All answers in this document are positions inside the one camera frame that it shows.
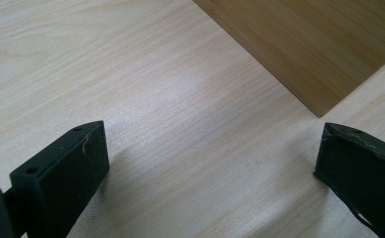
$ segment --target light wood grain surface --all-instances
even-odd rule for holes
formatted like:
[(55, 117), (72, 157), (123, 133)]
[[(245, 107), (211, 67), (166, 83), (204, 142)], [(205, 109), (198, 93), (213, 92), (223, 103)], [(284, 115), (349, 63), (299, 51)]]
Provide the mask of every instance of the light wood grain surface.
[(318, 116), (385, 64), (385, 1), (194, 2)]
[(325, 121), (385, 141), (385, 67), (319, 119), (193, 1), (0, 1), (3, 191), (100, 119), (110, 174), (68, 237), (375, 237), (312, 171)]

